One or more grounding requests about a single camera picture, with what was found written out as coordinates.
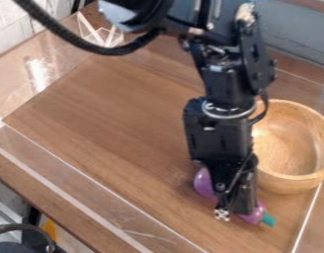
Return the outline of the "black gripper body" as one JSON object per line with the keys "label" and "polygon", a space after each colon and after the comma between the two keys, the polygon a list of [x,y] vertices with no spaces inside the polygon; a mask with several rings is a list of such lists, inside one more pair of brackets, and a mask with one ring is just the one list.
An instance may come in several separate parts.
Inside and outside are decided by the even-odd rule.
{"label": "black gripper body", "polygon": [[190,158],[200,168],[207,168],[215,194],[218,183],[233,188],[245,173],[258,172],[253,124],[247,116],[234,119],[216,114],[203,97],[187,102],[183,124]]}

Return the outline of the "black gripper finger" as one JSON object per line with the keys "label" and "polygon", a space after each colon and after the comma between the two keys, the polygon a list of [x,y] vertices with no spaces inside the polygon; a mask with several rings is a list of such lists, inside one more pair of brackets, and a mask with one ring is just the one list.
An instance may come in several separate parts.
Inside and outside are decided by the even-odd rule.
{"label": "black gripper finger", "polygon": [[258,205],[258,172],[249,171],[238,183],[234,213],[251,215]]}
{"label": "black gripper finger", "polygon": [[218,204],[215,208],[215,218],[230,221],[234,214],[245,213],[243,196],[241,193],[241,182],[229,188],[223,183],[215,185],[215,195],[218,197]]}

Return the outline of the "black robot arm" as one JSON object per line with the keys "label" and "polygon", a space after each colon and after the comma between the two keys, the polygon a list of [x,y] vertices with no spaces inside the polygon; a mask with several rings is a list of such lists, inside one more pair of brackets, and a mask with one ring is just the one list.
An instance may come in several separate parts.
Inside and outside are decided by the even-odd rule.
{"label": "black robot arm", "polygon": [[202,165],[206,189],[216,200],[215,217],[253,216],[258,165],[253,126],[266,116],[275,61],[263,40],[255,0],[98,0],[106,19],[126,33],[162,28],[192,56],[204,95],[183,109],[191,160]]}

